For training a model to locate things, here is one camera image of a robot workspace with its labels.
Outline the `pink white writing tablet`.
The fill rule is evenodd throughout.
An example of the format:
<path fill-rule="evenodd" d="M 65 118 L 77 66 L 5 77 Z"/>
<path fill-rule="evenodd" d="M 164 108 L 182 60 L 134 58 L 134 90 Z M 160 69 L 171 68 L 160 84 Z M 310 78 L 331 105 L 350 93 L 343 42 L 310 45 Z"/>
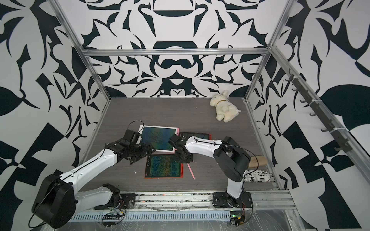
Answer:
<path fill-rule="evenodd" d="M 174 154 L 175 148 L 169 144 L 172 135 L 179 135 L 180 129 L 175 127 L 161 127 L 141 125 L 139 133 L 141 134 L 138 143 L 150 143 L 156 149 L 154 154 Z"/>

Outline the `red tablet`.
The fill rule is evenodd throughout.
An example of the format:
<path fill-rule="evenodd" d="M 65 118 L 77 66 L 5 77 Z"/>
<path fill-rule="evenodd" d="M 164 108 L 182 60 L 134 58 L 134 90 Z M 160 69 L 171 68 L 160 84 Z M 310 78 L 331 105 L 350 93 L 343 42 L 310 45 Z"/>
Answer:
<path fill-rule="evenodd" d="M 206 140 L 210 140 L 212 138 L 212 136 L 210 134 L 207 134 L 207 133 L 179 132 L 179 137 L 183 140 L 186 140 L 186 139 L 188 139 L 192 136 L 196 136 L 197 138 L 206 139 Z"/>
<path fill-rule="evenodd" d="M 145 178 L 183 178 L 184 167 L 176 162 L 174 154 L 157 154 L 147 157 Z"/>

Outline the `pink stylus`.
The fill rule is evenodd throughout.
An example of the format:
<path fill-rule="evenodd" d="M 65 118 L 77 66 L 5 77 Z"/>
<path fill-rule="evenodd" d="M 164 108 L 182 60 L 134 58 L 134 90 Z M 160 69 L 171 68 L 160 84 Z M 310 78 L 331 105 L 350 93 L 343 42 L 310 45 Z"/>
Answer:
<path fill-rule="evenodd" d="M 190 171 L 190 174 L 191 174 L 192 178 L 195 180 L 195 176 L 194 176 L 194 173 L 192 171 L 192 168 L 191 168 L 190 164 L 188 163 L 187 166 L 188 166 L 188 169 Z"/>

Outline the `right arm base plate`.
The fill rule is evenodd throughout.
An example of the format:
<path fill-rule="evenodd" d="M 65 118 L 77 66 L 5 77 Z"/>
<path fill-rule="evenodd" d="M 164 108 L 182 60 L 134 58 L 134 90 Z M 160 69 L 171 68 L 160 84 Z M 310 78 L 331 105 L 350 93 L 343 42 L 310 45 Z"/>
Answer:
<path fill-rule="evenodd" d="M 240 197 L 235 199 L 229 194 L 213 193 L 213 207 L 215 208 L 252 208 L 253 201 L 249 192 L 242 192 Z"/>

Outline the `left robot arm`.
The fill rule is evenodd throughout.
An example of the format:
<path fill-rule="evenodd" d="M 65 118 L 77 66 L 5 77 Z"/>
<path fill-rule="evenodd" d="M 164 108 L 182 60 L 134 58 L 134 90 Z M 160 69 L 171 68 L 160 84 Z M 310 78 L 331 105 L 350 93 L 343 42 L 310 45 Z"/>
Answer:
<path fill-rule="evenodd" d="M 106 144 L 100 153 L 80 166 L 58 176 L 46 177 L 32 206 L 32 214 L 44 224 L 58 229 L 84 210 L 98 206 L 120 207 L 124 203 L 120 190 L 109 183 L 94 190 L 80 190 L 120 161 L 126 159 L 133 164 L 155 151 L 151 143 L 144 142 L 140 133 L 126 130 L 123 138 Z"/>

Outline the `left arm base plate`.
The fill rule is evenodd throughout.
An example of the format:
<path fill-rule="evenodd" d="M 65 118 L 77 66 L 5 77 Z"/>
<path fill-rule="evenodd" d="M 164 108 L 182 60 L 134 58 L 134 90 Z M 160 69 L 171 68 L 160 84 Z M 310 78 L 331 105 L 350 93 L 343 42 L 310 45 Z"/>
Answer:
<path fill-rule="evenodd" d="M 109 208 L 115 209 L 130 209 L 135 205 L 135 193 L 114 193 L 107 204 L 94 207 L 95 210 L 103 210 Z"/>

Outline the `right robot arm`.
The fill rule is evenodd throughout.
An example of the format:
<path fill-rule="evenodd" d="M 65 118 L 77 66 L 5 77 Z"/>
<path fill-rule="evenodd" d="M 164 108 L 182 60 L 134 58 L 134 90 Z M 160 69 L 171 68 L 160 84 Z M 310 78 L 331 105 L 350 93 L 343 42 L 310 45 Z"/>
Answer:
<path fill-rule="evenodd" d="M 235 200 L 241 199 L 244 176 L 251 157 L 247 150 L 240 147 L 232 138 L 207 140 L 174 134 L 169 138 L 169 144 L 175 149 L 174 158 L 179 163 L 191 163 L 194 154 L 213 158 L 228 178 L 226 195 Z"/>

